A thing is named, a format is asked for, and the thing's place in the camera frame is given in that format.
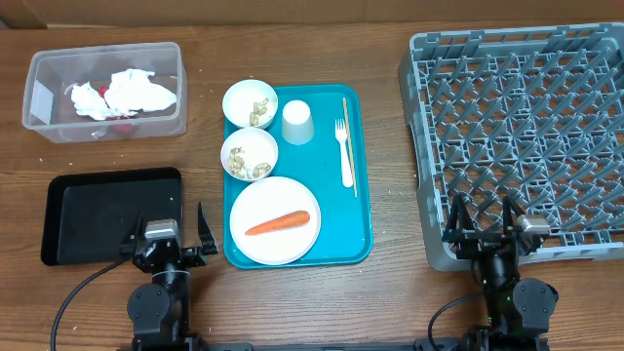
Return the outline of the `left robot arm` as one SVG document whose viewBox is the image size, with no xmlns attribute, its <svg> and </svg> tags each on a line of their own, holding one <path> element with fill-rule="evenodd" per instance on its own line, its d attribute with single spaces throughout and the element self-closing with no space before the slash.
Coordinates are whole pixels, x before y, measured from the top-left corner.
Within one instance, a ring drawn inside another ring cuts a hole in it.
<svg viewBox="0 0 624 351">
<path fill-rule="evenodd" d="M 208 343 L 190 329 L 190 270 L 205 266 L 218 253 L 202 206 L 197 207 L 199 246 L 182 245 L 174 219 L 147 221 L 143 214 L 120 245 L 120 255 L 151 282 L 129 297 L 127 311 L 134 326 L 133 350 L 207 350 Z"/>
</svg>

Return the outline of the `pink round plate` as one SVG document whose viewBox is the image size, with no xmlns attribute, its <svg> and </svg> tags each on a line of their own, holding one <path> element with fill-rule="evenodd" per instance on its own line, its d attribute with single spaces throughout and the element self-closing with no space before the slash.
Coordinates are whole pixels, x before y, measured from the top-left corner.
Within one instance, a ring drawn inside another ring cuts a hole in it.
<svg viewBox="0 0 624 351">
<path fill-rule="evenodd" d="M 245 235 L 256 225 L 296 211 L 309 212 L 310 221 L 296 228 Z M 302 183 L 284 176 L 270 176 L 247 186 L 234 201 L 229 218 L 238 251 L 271 266 L 292 263 L 307 254 L 318 239 L 321 223 L 316 197 Z"/>
</svg>

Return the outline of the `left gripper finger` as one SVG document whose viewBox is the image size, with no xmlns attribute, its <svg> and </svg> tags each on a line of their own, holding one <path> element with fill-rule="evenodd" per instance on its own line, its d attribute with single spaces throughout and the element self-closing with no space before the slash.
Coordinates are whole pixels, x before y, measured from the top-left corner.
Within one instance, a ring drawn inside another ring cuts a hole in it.
<svg viewBox="0 0 624 351">
<path fill-rule="evenodd" d="M 206 220 L 206 216 L 203 210 L 203 206 L 201 203 L 198 204 L 197 209 L 198 214 L 198 236 L 202 244 L 203 249 L 216 249 L 217 243 L 215 240 L 215 236 L 210 229 L 208 222 Z"/>
<path fill-rule="evenodd" d="M 131 227 L 126 239 L 125 243 L 135 244 L 138 239 L 144 234 L 144 212 L 139 212 L 136 216 L 133 226 Z"/>
</svg>

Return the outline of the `white upturned cup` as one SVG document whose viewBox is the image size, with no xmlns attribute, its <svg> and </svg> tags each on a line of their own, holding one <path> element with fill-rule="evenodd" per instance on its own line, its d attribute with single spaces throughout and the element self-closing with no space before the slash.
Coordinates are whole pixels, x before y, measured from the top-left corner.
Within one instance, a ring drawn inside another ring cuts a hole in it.
<svg viewBox="0 0 624 351">
<path fill-rule="evenodd" d="M 282 136 L 293 145 L 310 141 L 314 134 L 314 122 L 309 105 L 300 99 L 289 101 L 283 108 Z"/>
</svg>

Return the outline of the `orange carrot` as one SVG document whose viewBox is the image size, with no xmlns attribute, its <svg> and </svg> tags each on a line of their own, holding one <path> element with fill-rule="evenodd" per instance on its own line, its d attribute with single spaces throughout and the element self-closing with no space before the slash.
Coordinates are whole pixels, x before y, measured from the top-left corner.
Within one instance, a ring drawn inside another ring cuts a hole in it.
<svg viewBox="0 0 624 351">
<path fill-rule="evenodd" d="M 275 231 L 296 228 L 307 224 L 311 215 L 307 211 L 296 211 L 256 225 L 245 232 L 246 236 L 255 236 Z"/>
</svg>

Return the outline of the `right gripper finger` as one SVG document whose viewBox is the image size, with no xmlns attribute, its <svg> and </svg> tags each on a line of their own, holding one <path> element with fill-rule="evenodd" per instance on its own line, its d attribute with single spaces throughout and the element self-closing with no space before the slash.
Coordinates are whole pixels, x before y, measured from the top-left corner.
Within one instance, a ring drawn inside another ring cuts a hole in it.
<svg viewBox="0 0 624 351">
<path fill-rule="evenodd" d="M 453 197 L 450 215 L 446 226 L 446 238 L 457 239 L 466 231 L 473 231 L 474 224 L 466 208 L 463 196 L 456 194 Z"/>
<path fill-rule="evenodd" d="M 503 198 L 502 209 L 503 233 L 512 234 L 521 232 L 522 226 L 519 224 L 519 219 L 525 214 L 525 211 L 510 195 L 506 195 Z"/>
</svg>

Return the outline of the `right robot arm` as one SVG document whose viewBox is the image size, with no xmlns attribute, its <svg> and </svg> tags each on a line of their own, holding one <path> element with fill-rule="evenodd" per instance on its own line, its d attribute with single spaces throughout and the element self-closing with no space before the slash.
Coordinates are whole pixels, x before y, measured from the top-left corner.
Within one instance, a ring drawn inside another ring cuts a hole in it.
<svg viewBox="0 0 624 351">
<path fill-rule="evenodd" d="M 559 300 L 557 290 L 538 279 L 522 279 L 520 258 L 531 254 L 547 239 L 550 225 L 541 214 L 528 214 L 506 196 L 502 203 L 503 226 L 499 231 L 479 230 L 463 197 L 451 203 L 443 240 L 456 248 L 459 259 L 468 260 L 482 291 L 454 300 L 430 319 L 428 339 L 436 350 L 443 347 L 433 338 L 439 315 L 464 301 L 485 299 L 488 324 L 476 326 L 448 350 L 547 350 L 541 335 L 549 330 L 550 317 Z"/>
</svg>

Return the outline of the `light green bowl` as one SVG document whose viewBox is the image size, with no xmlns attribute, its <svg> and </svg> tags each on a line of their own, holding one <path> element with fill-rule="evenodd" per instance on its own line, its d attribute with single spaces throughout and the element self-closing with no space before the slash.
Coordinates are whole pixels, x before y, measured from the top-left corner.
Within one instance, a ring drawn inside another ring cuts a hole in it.
<svg viewBox="0 0 624 351">
<path fill-rule="evenodd" d="M 266 129 L 277 113 L 279 100 L 276 91 L 263 81 L 247 79 L 232 85 L 223 97 L 222 110 L 230 123 L 238 128 L 247 128 L 250 127 L 249 116 L 254 102 L 265 98 L 269 98 L 267 120 L 264 124 L 254 128 Z"/>
</svg>

